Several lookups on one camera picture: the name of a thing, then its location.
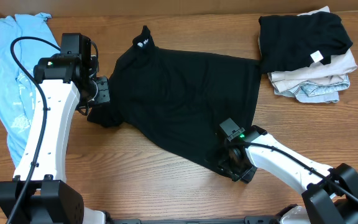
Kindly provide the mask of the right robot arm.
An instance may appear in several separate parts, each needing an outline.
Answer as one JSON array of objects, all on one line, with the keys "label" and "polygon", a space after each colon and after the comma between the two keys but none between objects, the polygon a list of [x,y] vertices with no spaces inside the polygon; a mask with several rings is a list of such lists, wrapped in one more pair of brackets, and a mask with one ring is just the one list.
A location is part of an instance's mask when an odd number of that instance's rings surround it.
[{"label": "right robot arm", "polygon": [[230,118],[219,125],[224,135],[219,168],[234,181],[263,169],[303,199],[278,218],[279,223],[358,223],[358,172],[342,163],[321,164],[279,143],[266,130],[238,127]]}]

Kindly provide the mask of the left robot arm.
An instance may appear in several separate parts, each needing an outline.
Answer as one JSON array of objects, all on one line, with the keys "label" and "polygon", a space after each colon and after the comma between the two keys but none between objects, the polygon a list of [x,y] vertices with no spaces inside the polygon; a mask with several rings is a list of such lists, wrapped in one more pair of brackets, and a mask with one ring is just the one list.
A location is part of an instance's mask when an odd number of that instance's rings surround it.
[{"label": "left robot arm", "polygon": [[41,58],[30,80],[37,102],[24,154],[11,181],[0,182],[8,223],[111,223],[108,212],[85,207],[67,184],[65,158],[73,115],[110,102],[108,79],[98,77],[96,44],[80,33],[62,35],[59,53]]}]

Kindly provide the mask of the black t-shirt with logo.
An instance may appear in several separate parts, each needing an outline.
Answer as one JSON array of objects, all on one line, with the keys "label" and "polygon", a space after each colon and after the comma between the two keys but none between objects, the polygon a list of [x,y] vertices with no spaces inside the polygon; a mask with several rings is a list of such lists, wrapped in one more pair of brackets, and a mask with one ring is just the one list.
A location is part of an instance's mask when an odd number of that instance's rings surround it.
[{"label": "black t-shirt with logo", "polygon": [[142,29],[108,80],[110,102],[88,121],[105,128],[129,123],[162,149],[220,175],[224,135],[232,119],[252,125],[261,73],[256,60],[161,49]]}]

